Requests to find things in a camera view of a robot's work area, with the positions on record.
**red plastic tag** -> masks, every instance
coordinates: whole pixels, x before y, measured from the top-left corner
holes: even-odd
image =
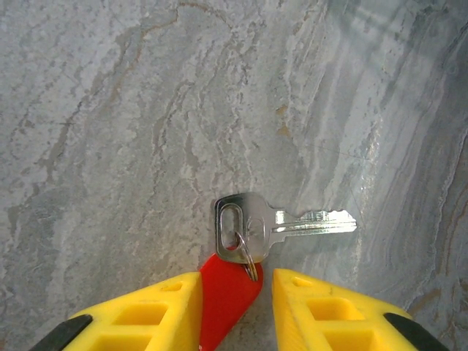
[[[214,351],[252,305],[263,286],[263,270],[255,265],[258,281],[250,280],[242,265],[213,254],[200,269],[203,317],[199,351]]]

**gray marble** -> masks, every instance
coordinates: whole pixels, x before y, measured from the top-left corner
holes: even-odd
[[[199,268],[255,191],[353,234],[287,240],[219,350],[276,350],[271,273],[407,309],[468,350],[462,0],[3,1],[0,350]]]

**brown stain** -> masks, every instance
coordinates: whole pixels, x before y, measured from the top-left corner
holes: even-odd
[[[278,108],[276,109],[276,114],[277,114],[278,116],[283,116],[284,113],[286,112],[286,110],[287,110],[287,106],[286,106],[286,105],[282,105],[281,107],[278,107]]]
[[[427,294],[421,296],[418,299],[418,302],[412,303],[412,305],[408,309],[409,314],[415,314],[420,311],[427,303],[431,302],[435,298],[440,297],[440,289],[433,289],[432,291],[428,292]]]
[[[283,122],[283,126],[280,129],[278,129],[278,131],[276,132],[276,135],[283,135],[285,137],[291,137],[291,132],[289,128],[286,126],[286,124]]]

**key head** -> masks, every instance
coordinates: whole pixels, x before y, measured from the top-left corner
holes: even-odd
[[[233,225],[227,223],[228,212],[234,214]],[[255,263],[268,256],[270,232],[275,222],[275,212],[262,196],[254,192],[229,195],[214,204],[216,253],[222,260],[233,263],[247,263],[241,247],[230,247],[228,237],[238,231],[244,238],[249,254]]]

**marble veining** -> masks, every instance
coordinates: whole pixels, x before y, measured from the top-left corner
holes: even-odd
[[[359,228],[275,245],[220,350],[276,350],[278,267],[468,350],[465,1],[6,0],[0,16],[0,350],[198,269],[212,201],[244,191]]]

